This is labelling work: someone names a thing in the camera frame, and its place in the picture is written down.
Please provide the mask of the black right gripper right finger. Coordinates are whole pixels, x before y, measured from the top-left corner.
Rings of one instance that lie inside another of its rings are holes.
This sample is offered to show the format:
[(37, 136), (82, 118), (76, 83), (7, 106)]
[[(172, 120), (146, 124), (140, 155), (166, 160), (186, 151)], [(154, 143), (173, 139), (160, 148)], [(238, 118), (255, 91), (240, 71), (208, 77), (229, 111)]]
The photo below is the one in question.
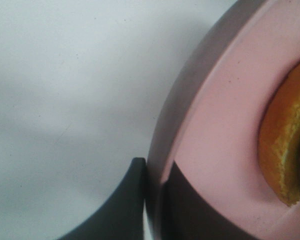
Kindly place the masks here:
[(241, 240), (243, 232), (189, 184), (176, 163), (165, 184), (162, 204), (164, 240)]

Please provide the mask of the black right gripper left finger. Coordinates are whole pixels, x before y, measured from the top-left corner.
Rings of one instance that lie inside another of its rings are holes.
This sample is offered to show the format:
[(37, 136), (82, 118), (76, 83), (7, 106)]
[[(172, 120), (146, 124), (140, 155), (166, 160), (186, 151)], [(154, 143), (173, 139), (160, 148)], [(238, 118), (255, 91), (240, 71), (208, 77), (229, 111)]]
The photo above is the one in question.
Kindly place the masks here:
[(135, 157), (111, 196), (61, 240), (143, 240), (146, 160)]

